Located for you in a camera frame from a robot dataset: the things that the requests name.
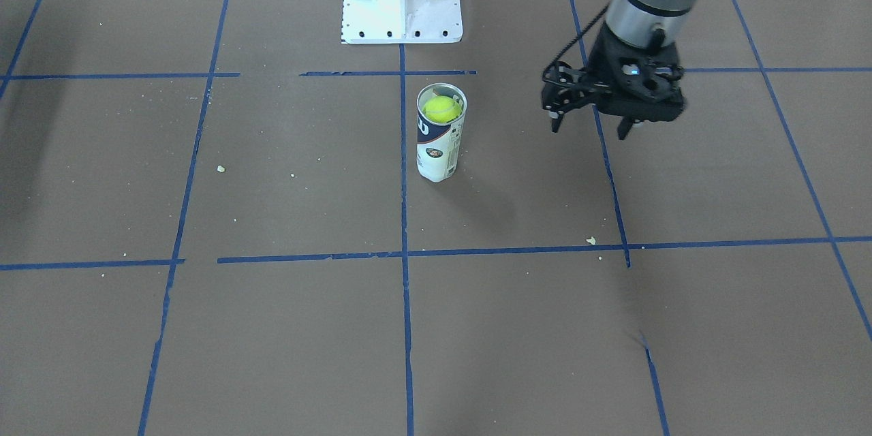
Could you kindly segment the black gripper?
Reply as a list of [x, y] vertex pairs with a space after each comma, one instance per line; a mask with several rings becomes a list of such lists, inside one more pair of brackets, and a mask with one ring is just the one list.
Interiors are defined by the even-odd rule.
[[675, 43], [656, 50], [633, 47], [604, 25], [585, 66], [575, 69], [557, 59], [543, 69], [542, 110], [557, 133], [567, 113], [595, 105], [602, 114], [621, 117], [617, 137], [624, 141], [636, 123], [672, 122], [682, 115], [684, 75]]

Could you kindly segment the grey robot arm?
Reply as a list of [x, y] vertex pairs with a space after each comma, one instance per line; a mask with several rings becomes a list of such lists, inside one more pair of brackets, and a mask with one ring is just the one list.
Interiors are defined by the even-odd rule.
[[641, 123], [672, 122], [685, 110], [685, 70], [676, 39], [697, 0], [611, 0], [592, 20], [600, 29], [585, 66], [557, 55], [542, 70], [542, 110], [558, 132], [567, 113], [594, 105], [620, 118], [626, 139]]

